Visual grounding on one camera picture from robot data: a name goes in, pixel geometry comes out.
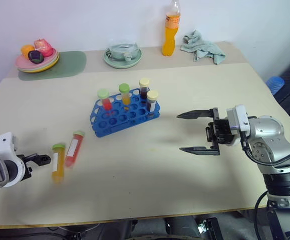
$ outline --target plate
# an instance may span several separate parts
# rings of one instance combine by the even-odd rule
[[[44,61],[39,64],[34,64],[30,60],[26,59],[23,55],[20,55],[16,59],[16,66],[19,69],[24,69],[24,70],[29,70],[29,71],[45,67],[57,58],[58,52],[54,48],[53,50],[54,50],[53,54],[51,56],[45,57]]]
[[[106,55],[106,52],[108,50],[109,49],[107,49],[104,52],[103,58],[104,58],[106,64],[108,64],[109,66],[111,66],[113,68],[116,68],[116,69],[127,69],[127,68],[131,68],[132,66],[136,65],[140,61],[141,56],[142,56],[142,52],[141,52],[141,50],[139,50],[137,56],[134,59],[131,59],[131,61],[124,61],[124,60],[114,60],[114,61],[112,61]]]
[[[25,73],[30,73],[30,74],[33,74],[33,73],[39,73],[39,72],[42,72],[42,71],[44,71],[44,70],[47,70],[47,69],[51,68],[53,65],[55,65],[55,64],[58,62],[59,57],[60,57],[60,54],[57,53],[57,58],[56,58],[53,62],[51,62],[49,65],[44,66],[44,67],[41,67],[41,68],[39,68],[39,69],[35,69],[35,70],[26,70],[26,69],[19,68],[18,70],[19,70],[19,71],[22,71],[22,72],[25,72]]]

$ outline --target floor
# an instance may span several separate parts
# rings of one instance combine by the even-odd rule
[[[263,209],[260,209],[259,214],[262,216]],[[256,240],[254,233],[253,223],[249,220],[252,215],[251,211],[244,211],[239,213],[237,211],[223,212],[215,214],[205,214],[205,215],[195,215],[196,222],[200,222],[202,219],[216,217],[219,222],[219,226],[223,235],[224,240]],[[119,228],[126,229],[128,221],[119,221],[113,224],[119,225]],[[133,231],[131,232],[131,237],[140,236],[143,234],[164,234],[166,228],[162,218],[149,219],[149,220],[139,220]],[[39,234],[47,233],[51,235],[37,235],[37,236],[26,236],[26,237],[15,237],[13,239],[21,240],[60,240],[60,237],[54,236],[54,234],[59,234],[66,236],[64,240],[99,240],[102,229],[106,224],[93,224],[93,225],[79,225],[79,226],[67,226],[63,228],[59,227],[42,227],[42,228],[26,228],[26,229],[0,229],[0,240],[6,239],[4,236],[17,236],[24,234]],[[260,234],[263,240],[272,240],[269,227],[266,225],[267,222],[261,223],[264,226],[260,226]]]

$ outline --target pink plate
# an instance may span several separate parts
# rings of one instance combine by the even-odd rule
[[[54,52],[51,56],[45,57],[45,59],[39,63],[39,64],[34,64],[33,62],[29,61],[26,59],[23,55],[20,55],[16,59],[16,66],[21,69],[26,69],[26,70],[33,70],[36,68],[40,68],[43,66],[48,65],[54,58],[57,57],[57,50],[53,48]]]

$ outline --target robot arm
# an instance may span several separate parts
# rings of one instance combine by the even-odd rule
[[[33,161],[39,166],[51,162],[47,155],[33,154],[25,157],[16,155],[16,150],[16,137],[11,132],[0,135],[0,188],[11,187],[30,178],[32,169],[27,167],[27,162]]]
[[[218,144],[230,146],[241,143],[247,157],[257,163],[268,190],[269,204],[275,209],[272,224],[279,224],[281,229],[272,231],[273,236],[287,239],[285,233],[290,232],[290,221],[285,221],[290,218],[290,143],[284,137],[283,125],[272,116],[248,117],[244,105],[227,109],[227,118],[224,119],[219,118],[217,108],[194,110],[177,117],[213,118],[206,128],[211,148],[182,147],[182,151],[196,155],[220,155]]]

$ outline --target white wall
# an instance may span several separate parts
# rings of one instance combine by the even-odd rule
[[[46,38],[59,51],[101,50],[114,36],[160,46],[170,0],[0,0],[0,81],[24,44]],[[198,29],[232,41],[266,80],[290,64],[290,0],[180,0],[176,37]]]

